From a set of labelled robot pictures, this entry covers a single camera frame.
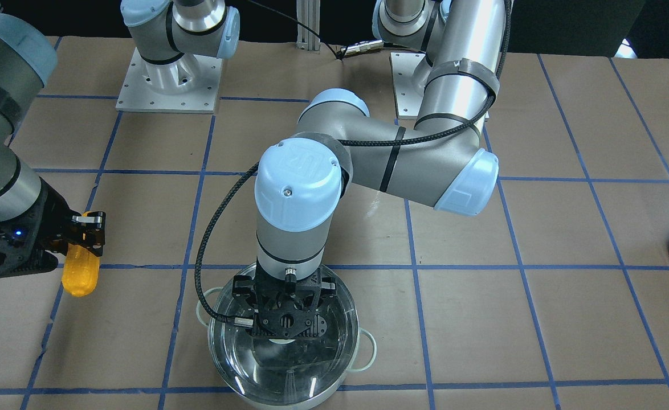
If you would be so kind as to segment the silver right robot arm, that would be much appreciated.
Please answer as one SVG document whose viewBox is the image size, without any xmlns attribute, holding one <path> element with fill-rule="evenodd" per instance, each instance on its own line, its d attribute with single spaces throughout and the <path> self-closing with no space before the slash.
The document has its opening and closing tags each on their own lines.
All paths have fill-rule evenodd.
<svg viewBox="0 0 669 410">
<path fill-rule="evenodd" d="M 220 64 L 235 54 L 240 13 L 223 1 L 123 1 L 136 44 L 118 110 L 209 113 Z M 29 23 L 0 13 L 0 278 L 97 273 L 105 213 L 82 215 L 9 147 L 30 104 L 58 64 L 56 50 Z"/>
</svg>

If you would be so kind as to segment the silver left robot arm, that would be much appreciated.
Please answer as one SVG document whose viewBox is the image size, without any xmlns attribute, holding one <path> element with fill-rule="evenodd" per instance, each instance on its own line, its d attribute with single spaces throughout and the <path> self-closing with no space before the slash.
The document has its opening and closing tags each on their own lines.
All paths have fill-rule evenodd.
<svg viewBox="0 0 669 410">
<path fill-rule="evenodd" d="M 267 148 L 258 175 L 255 273 L 236 275 L 243 314 L 215 318 L 253 338 L 313 339 L 326 332 L 321 310 L 339 286 L 321 266 L 340 198 L 354 183 L 473 216 L 499 173 L 480 147 L 484 117 L 499 93 L 509 42 L 510 1 L 379 1 L 376 38 L 423 52 L 422 93 L 412 129 L 373 119 L 353 92 L 321 92 L 290 138 Z"/>
</svg>

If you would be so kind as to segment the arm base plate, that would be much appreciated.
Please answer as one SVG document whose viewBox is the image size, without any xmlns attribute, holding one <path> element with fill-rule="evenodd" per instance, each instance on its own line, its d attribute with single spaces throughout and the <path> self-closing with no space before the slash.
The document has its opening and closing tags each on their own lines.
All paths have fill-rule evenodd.
<svg viewBox="0 0 669 410">
<path fill-rule="evenodd" d="M 116 109 L 119 112 L 214 114 L 225 60 L 185 54 L 165 65 L 134 50 Z"/>
<path fill-rule="evenodd" d="M 431 67 L 424 54 L 391 52 L 391 71 L 396 116 L 399 120 L 416 120 L 421 111 L 425 82 Z M 464 117 L 477 113 L 485 101 L 487 91 L 477 80 L 461 77 L 460 80 L 434 80 L 426 99 L 426 114 L 451 113 Z"/>
</svg>

